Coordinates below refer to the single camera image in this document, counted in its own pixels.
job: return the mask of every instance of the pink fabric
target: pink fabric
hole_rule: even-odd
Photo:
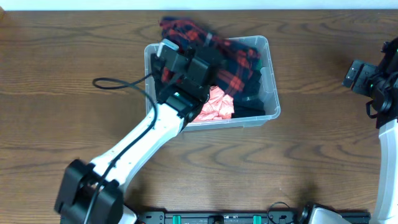
[[[193,122],[231,119],[233,113],[233,98],[225,94],[218,86],[213,86],[210,88],[209,101],[203,105],[200,114]]]

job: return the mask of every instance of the white backdrop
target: white backdrop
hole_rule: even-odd
[[[398,0],[0,0],[5,10],[398,9]]]

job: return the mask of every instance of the gray plastic bin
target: gray plastic bin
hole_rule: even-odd
[[[184,131],[196,131],[206,130],[215,128],[231,128],[231,127],[253,127],[261,126],[270,119],[275,119],[280,114],[280,105],[278,94],[276,90],[274,69],[272,68],[271,55],[269,52],[268,40],[263,36],[252,36],[252,37],[235,37],[230,38],[231,40],[238,40],[245,43],[248,46],[255,47],[261,53],[261,61],[263,68],[261,72],[261,87],[259,97],[264,102],[264,109],[266,111],[265,116],[253,116],[248,118],[233,118],[223,119],[216,121],[200,121],[192,122],[187,125]],[[150,44],[145,48],[145,75],[150,73],[150,55],[157,52],[158,44]],[[152,77],[147,78],[145,82],[146,92],[156,99],[155,94],[155,83]],[[149,100],[146,99],[146,111],[150,111],[151,105]]]

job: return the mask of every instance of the wooden table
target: wooden table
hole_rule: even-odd
[[[57,223],[64,168],[107,151],[145,116],[134,90],[164,15],[225,37],[268,38],[282,113],[260,128],[182,133],[141,169],[129,205],[266,210],[307,200],[374,210],[380,145],[369,99],[343,88],[354,59],[379,63],[397,11],[7,12],[0,24],[0,222]]]

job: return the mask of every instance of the red and black plaid fabric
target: red and black plaid fabric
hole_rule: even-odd
[[[216,85],[233,98],[239,98],[245,83],[251,78],[253,69],[257,67],[260,54],[256,49],[238,41],[221,39],[205,29],[197,26],[190,19],[165,17],[160,22],[162,37],[176,43],[181,51],[191,43],[218,49],[227,60],[225,69],[218,72]],[[165,68],[162,82],[167,83],[173,73]]]

